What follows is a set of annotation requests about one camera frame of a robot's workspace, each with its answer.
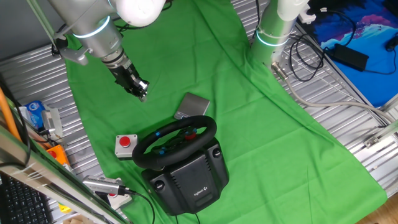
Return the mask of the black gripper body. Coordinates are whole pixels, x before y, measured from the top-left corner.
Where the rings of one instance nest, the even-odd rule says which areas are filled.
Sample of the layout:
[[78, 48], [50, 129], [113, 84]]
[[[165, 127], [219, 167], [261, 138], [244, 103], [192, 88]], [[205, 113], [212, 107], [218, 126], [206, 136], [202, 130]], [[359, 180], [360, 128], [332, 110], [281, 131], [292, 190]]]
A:
[[133, 64], [130, 64], [128, 68], [124, 68], [123, 66], [119, 66], [116, 68], [109, 69], [110, 72], [113, 74], [114, 78], [116, 79], [116, 83], [121, 85], [127, 92], [128, 86], [131, 84], [136, 84], [143, 80], [140, 76], [138, 71], [136, 70]]

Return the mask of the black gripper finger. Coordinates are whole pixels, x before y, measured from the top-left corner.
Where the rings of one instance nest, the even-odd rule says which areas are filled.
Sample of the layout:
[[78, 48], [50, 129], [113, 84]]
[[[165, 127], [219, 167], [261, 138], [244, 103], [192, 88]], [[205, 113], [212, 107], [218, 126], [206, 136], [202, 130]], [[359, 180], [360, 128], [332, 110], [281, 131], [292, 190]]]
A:
[[128, 92], [132, 95], [134, 95], [135, 97], [140, 97], [141, 96], [141, 86], [140, 85], [136, 85], [136, 84], [131, 84], [128, 86]]
[[138, 83], [138, 98], [141, 102], [145, 102], [147, 99], [147, 91], [148, 91], [148, 87], [149, 87], [149, 82], [147, 81], [140, 81]]

